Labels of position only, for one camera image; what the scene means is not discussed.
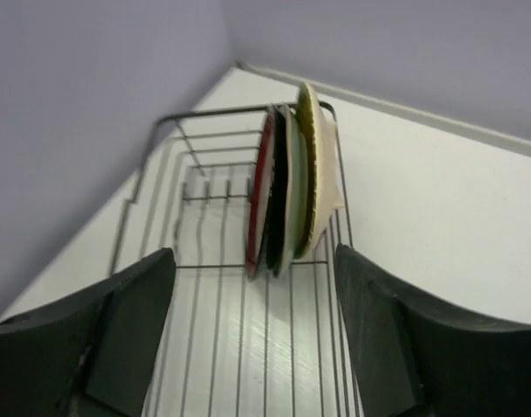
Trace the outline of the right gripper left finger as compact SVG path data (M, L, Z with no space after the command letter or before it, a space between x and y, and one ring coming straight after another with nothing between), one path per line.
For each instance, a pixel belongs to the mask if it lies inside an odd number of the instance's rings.
M0 416L139 416L176 277L172 249L0 322Z

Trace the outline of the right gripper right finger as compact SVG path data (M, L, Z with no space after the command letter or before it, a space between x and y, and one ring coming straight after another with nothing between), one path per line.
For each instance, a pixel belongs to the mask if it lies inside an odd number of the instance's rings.
M367 416L531 416L531 325L471 311L346 245L335 287Z

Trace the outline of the light blue flower plate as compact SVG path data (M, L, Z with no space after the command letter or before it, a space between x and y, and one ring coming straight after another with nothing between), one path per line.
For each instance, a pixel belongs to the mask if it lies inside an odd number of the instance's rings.
M296 258L300 246L307 211L308 155L307 143L295 115L288 105L282 107L286 120L286 156L288 164L285 198L284 235L278 276L283 276Z

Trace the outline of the woven bamboo pattern plate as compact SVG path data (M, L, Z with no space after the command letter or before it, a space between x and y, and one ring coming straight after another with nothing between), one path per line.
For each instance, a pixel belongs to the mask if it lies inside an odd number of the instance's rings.
M308 155L307 218L297 257L304 257L319 242L333 211L345 207L336 180L338 125L322 112L314 87L300 85L295 119L306 140Z

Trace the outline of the red rimmed cream plate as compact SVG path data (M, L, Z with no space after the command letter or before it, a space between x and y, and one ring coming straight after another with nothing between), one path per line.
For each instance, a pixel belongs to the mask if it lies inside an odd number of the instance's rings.
M246 272L254 280L265 268L270 218L269 198L274 178L275 120L278 107L269 105L263 118L262 134L253 175L250 197L248 237L245 253Z

